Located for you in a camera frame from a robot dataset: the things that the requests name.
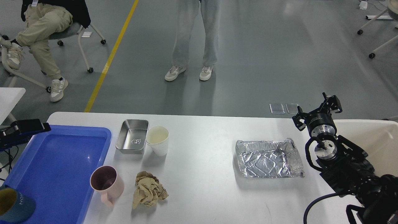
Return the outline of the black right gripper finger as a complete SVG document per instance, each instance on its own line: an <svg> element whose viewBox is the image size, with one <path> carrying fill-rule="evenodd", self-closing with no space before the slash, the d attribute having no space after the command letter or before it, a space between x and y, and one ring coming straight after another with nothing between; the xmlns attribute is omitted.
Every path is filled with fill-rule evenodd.
<svg viewBox="0 0 398 224"><path fill-rule="evenodd" d="M297 106L297 114L292 117L295 127L299 131L303 131L307 126L307 119L309 118L309 113L303 112L301 106Z"/></svg>
<svg viewBox="0 0 398 224"><path fill-rule="evenodd" d="M328 96L325 92L322 93L324 102L320 105L320 112L326 114L341 113L342 106L339 98L336 95Z"/></svg>

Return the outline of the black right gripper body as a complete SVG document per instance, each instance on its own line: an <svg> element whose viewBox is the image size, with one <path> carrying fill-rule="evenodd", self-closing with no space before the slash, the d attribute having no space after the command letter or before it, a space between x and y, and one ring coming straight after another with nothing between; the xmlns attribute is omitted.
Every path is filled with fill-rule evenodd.
<svg viewBox="0 0 398 224"><path fill-rule="evenodd" d="M305 118L305 124L310 137L317 137L320 134L335 136L337 133L331 114L310 114Z"/></svg>

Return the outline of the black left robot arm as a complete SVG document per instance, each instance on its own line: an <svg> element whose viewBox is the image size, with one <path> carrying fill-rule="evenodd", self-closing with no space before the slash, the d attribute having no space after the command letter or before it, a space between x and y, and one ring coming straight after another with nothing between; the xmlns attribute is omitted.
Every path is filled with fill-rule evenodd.
<svg viewBox="0 0 398 224"><path fill-rule="evenodd" d="M42 123L40 119L16 120L9 126L1 126L0 152L8 157L8 162L1 165L1 171L8 167L8 172L11 172L20 151L18 146L26 146L32 136L48 131L51 131L49 123Z"/></svg>

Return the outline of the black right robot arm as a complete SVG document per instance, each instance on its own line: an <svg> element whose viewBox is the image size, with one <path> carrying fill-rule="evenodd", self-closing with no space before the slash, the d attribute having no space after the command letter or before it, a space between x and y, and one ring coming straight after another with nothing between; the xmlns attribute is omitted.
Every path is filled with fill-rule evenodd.
<svg viewBox="0 0 398 224"><path fill-rule="evenodd" d="M337 135L333 113L341 113L341 103L336 95L323 92L324 101L309 113L300 106L293 116L295 127L307 128L310 139L305 144L306 159L310 167L320 172L323 180L334 190L313 200L306 208L306 224L310 209L319 201L331 197L353 195L361 207L349 204L347 219L355 224L354 211L363 224L396 224L398 209L397 177L386 174L378 177L374 166L367 160L368 153L344 136Z"/></svg>

